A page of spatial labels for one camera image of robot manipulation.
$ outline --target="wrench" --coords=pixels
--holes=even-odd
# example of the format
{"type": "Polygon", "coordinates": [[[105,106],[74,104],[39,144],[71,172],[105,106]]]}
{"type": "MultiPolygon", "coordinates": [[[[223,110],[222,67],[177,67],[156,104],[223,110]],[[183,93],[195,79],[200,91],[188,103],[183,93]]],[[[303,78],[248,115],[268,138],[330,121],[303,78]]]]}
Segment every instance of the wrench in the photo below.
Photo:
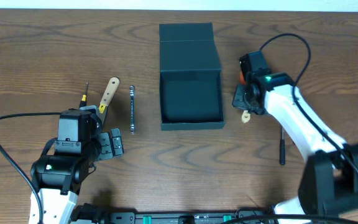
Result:
{"type": "Polygon", "coordinates": [[[131,95],[131,134],[135,134],[135,86],[129,87],[131,95]]]}

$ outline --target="wood grain surface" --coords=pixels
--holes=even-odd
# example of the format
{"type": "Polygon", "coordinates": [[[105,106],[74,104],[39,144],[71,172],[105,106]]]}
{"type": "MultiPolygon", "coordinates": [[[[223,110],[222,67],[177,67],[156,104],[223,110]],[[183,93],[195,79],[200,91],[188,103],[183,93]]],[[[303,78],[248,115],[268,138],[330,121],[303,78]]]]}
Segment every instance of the wood grain surface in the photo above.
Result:
{"type": "MultiPolygon", "coordinates": [[[[121,85],[105,129],[120,128],[125,154],[99,162],[78,204],[146,211],[235,210],[294,197],[305,163],[287,136],[278,163],[278,123],[241,123],[231,106],[238,58],[270,37],[294,32],[311,45],[300,89],[349,142],[358,141],[358,13],[0,10],[0,115],[76,108],[85,83],[98,104],[108,80],[121,85]],[[222,65],[226,125],[220,130],[160,130],[159,23],[213,22],[222,65]],[[136,134],[129,132],[129,86],[136,86],[136,134]]],[[[305,47],[284,38],[264,49],[274,71],[293,78],[305,47]]],[[[29,175],[58,117],[0,121],[0,142],[29,175]]],[[[27,223],[30,188],[0,153],[0,223],[27,223]]],[[[347,218],[358,220],[358,211],[347,218]]]]}

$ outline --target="open box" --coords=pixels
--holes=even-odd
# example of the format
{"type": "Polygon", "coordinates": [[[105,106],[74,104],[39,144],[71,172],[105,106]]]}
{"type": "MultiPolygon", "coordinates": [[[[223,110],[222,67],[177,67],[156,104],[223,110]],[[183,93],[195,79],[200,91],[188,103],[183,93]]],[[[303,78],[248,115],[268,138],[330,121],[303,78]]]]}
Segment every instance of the open box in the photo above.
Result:
{"type": "Polygon", "coordinates": [[[224,126],[212,23],[160,24],[161,130],[224,126]]]}

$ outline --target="green clip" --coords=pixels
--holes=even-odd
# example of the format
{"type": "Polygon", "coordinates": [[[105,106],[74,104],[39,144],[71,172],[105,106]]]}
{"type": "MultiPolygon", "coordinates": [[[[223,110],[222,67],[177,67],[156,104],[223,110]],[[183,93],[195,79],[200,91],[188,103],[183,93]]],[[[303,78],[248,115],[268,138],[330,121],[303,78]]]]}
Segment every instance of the green clip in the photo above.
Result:
{"type": "Polygon", "coordinates": [[[229,221],[229,220],[231,220],[231,215],[224,215],[223,216],[223,221],[224,222],[229,221]]]}
{"type": "Polygon", "coordinates": [[[143,224],[152,224],[152,217],[143,217],[143,224]]]}

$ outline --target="yellow and black screwdriver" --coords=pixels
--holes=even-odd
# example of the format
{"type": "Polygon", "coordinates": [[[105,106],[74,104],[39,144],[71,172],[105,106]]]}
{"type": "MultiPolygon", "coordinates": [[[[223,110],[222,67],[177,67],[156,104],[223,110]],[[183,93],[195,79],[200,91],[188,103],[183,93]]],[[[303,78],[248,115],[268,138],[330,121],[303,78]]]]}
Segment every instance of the yellow and black screwdriver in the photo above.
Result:
{"type": "Polygon", "coordinates": [[[82,99],[81,99],[81,102],[80,102],[80,108],[83,107],[83,106],[86,106],[86,94],[88,93],[88,86],[89,85],[90,85],[90,83],[86,82],[85,93],[84,93],[84,95],[82,95],[82,99]]]}

